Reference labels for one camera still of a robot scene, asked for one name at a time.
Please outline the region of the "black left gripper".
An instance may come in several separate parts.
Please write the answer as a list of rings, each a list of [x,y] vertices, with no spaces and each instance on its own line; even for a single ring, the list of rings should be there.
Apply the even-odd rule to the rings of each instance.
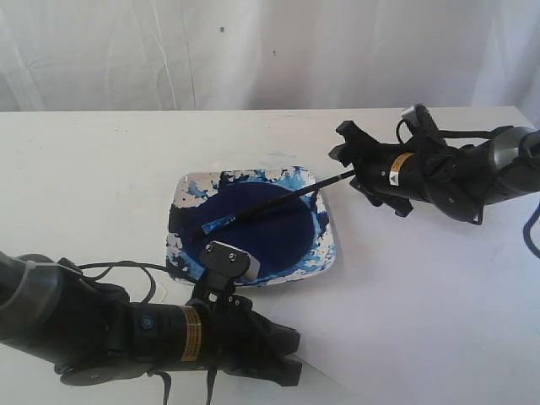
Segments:
[[[211,310],[190,305],[130,305],[130,366],[139,374],[208,370],[298,386],[303,365],[283,358],[297,352],[300,333],[252,310],[249,299]]]

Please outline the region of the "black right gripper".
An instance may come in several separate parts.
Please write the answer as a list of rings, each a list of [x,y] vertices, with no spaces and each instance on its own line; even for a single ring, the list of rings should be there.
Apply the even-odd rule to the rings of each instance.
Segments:
[[[328,156],[347,167],[354,164],[356,176],[349,185],[362,193],[374,207],[383,204],[394,214],[406,218],[412,211],[411,200],[447,205],[447,186],[429,177],[444,159],[447,145],[422,141],[416,145],[379,143],[353,121],[343,121],[336,133],[344,143]]]

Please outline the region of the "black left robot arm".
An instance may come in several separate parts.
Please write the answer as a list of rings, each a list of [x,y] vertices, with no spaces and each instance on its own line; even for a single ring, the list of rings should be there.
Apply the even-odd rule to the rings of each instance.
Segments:
[[[300,334],[256,313],[232,285],[196,281],[184,305],[131,301],[68,260],[1,258],[1,342],[92,386],[165,372],[222,371],[296,386]]]

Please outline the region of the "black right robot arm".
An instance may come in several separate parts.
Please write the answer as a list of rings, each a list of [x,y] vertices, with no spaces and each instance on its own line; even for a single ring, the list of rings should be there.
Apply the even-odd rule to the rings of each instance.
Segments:
[[[407,124],[405,143],[381,143],[353,121],[338,128],[344,142],[329,156],[354,168],[351,185],[370,203],[405,218],[414,201],[447,217],[481,224],[485,206],[539,190],[539,133],[526,127],[446,131]]]

